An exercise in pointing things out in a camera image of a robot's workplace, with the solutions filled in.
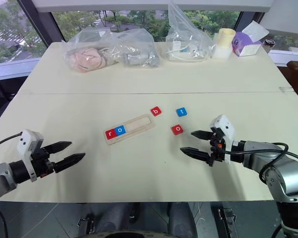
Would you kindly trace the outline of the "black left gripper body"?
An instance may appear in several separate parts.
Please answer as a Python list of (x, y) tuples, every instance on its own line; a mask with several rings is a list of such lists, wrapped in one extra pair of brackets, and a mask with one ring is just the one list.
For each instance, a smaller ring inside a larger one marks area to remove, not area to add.
[(43, 178), (54, 173), (54, 162), (49, 160), (50, 154), (56, 153), (56, 145), (48, 145), (34, 153), (34, 170), (37, 177)]

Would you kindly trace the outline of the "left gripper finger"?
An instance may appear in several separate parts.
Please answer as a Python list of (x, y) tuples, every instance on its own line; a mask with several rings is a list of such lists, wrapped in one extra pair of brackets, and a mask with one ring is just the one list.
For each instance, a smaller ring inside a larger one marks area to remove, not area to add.
[(55, 154), (60, 151), (63, 151), (71, 144), (72, 144), (72, 142), (70, 142), (70, 141), (59, 141), (59, 142), (47, 145), (47, 146), (43, 147), (43, 149), (49, 154)]
[(83, 157), (85, 156), (85, 153), (77, 153), (77, 154), (72, 154), (66, 158), (64, 158), (63, 160), (54, 163), (54, 172), (55, 173), (59, 173), (65, 169), (70, 168), (71, 166), (77, 164), (78, 162), (80, 162)]

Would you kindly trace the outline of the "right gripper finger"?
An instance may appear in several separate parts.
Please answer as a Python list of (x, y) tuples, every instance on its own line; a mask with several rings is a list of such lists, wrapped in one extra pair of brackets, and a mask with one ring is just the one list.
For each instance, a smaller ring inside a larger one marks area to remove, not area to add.
[(199, 149), (192, 148), (192, 147), (182, 147), (180, 150), (187, 156), (203, 161), (205, 163), (208, 163), (210, 160), (210, 155), (207, 152), (200, 151)]
[(200, 140), (211, 140), (211, 138), (213, 137), (213, 132), (196, 130), (196, 131), (191, 132), (191, 135), (200, 139)]

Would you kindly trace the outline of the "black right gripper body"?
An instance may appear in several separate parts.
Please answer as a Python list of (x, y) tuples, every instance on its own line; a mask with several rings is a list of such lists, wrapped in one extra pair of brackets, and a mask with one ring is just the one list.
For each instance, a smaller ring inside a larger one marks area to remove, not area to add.
[(207, 160), (207, 164), (212, 167), (214, 161), (224, 161), (225, 153), (222, 152), (222, 150), (225, 149), (225, 141), (221, 132), (219, 134), (216, 134), (215, 132), (208, 132), (207, 140), (210, 141), (211, 146), (211, 155)]

